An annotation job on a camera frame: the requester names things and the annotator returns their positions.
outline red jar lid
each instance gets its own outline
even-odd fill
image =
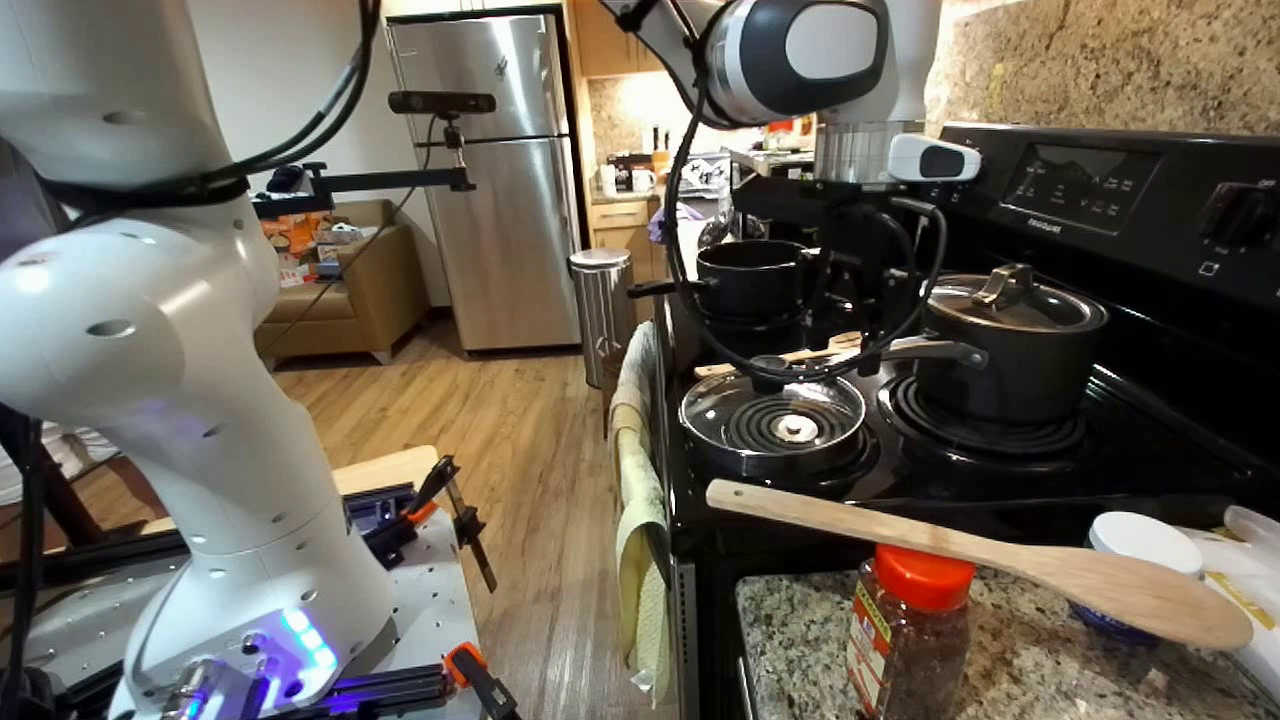
[[[874,574],[889,597],[917,612],[954,612],[964,604],[974,584],[974,563],[889,546],[876,550]]]

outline pot lid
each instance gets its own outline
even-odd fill
[[[679,399],[679,425],[726,452],[806,456],[856,439],[865,396],[841,385],[784,385],[757,393],[749,375],[702,379]]]
[[[999,264],[992,278],[939,278],[928,310],[1021,334],[1094,334],[1108,310],[1039,284],[1030,264]]]

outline gray countertop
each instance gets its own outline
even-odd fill
[[[848,720],[854,574],[743,577],[736,584],[761,720]],[[1070,601],[1005,574],[969,597],[964,720],[1005,716],[1275,716],[1231,657],[1104,641]]]

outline control knob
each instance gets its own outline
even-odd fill
[[[1280,188],[1275,180],[1216,184],[1201,208],[1203,243],[1230,251],[1280,249]]]

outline stove control panel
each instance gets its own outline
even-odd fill
[[[1280,138],[1051,133],[954,126],[979,147],[962,215],[1224,299],[1280,314]]]

